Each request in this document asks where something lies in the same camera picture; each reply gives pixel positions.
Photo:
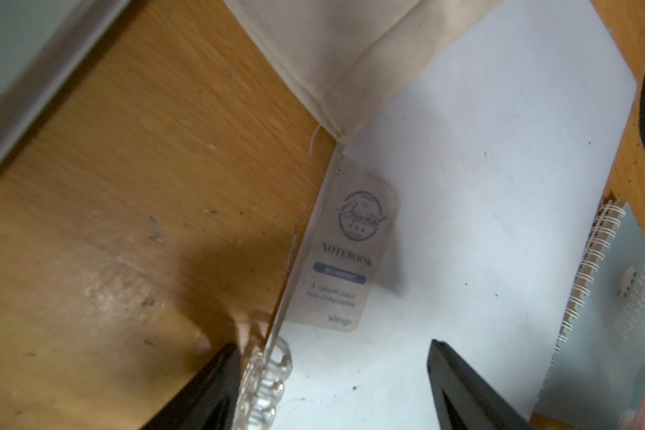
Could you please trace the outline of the small teal cover notebook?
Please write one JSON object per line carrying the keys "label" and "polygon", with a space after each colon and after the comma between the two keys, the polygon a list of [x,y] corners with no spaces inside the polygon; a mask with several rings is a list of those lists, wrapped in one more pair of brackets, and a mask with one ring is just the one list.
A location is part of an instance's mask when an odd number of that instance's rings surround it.
{"label": "small teal cover notebook", "polygon": [[600,206],[535,413],[578,429],[645,421],[645,236],[626,202]]}

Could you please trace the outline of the large white spiral notebook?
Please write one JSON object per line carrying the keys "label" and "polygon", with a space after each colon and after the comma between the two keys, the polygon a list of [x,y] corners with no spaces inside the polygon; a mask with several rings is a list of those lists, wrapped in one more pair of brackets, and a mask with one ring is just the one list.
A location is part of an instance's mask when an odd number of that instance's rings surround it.
{"label": "large white spiral notebook", "polygon": [[252,428],[437,429],[448,343],[524,419],[636,81],[589,1],[496,1],[338,142]]}

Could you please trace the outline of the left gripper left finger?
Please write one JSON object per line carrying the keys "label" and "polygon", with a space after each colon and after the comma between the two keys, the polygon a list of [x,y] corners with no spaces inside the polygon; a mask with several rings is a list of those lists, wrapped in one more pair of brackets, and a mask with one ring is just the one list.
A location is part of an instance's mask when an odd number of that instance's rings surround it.
{"label": "left gripper left finger", "polygon": [[229,343],[142,430],[232,428],[240,382],[240,352]]}

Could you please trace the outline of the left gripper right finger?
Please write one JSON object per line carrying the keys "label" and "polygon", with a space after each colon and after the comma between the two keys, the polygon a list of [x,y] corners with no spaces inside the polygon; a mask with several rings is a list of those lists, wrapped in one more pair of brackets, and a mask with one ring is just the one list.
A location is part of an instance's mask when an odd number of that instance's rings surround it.
{"label": "left gripper right finger", "polygon": [[531,428],[448,343],[431,342],[426,367],[440,428]]}

